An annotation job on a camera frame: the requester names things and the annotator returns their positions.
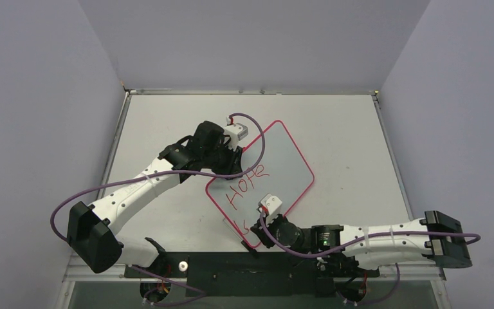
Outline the pink framed whiteboard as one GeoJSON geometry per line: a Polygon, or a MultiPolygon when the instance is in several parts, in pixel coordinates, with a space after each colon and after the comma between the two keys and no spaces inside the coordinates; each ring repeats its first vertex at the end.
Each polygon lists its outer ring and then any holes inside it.
{"type": "Polygon", "coordinates": [[[312,169],[282,121],[272,122],[264,136],[266,147],[256,168],[234,180],[214,178],[205,188],[211,202],[252,248],[261,246],[250,230],[259,219],[260,200],[267,194],[278,196],[285,216],[315,181],[312,169]]]}

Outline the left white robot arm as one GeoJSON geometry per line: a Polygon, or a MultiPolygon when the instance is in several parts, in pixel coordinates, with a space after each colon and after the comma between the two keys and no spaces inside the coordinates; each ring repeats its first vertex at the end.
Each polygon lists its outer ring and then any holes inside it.
{"type": "Polygon", "coordinates": [[[96,274],[115,264],[137,265],[151,277],[164,273],[163,247],[151,238],[136,241],[120,237],[124,225],[165,191],[185,182],[193,171],[209,169],[226,179],[242,172],[242,147],[248,135],[242,124],[225,127],[209,121],[168,145],[138,175],[138,181],[121,187],[90,205],[78,202],[69,211],[66,241],[96,274]]]}

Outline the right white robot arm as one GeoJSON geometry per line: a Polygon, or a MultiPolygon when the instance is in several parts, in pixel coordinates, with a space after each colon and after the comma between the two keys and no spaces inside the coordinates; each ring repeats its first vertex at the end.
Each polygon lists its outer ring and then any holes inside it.
{"type": "Polygon", "coordinates": [[[261,213],[250,230],[261,243],[277,246],[303,259],[337,259],[338,269],[353,275],[359,269],[410,261],[433,261],[441,268],[469,268],[468,246],[480,240],[465,233],[461,222],[440,211],[395,225],[314,225],[300,228],[283,215],[269,218],[261,213]]]}

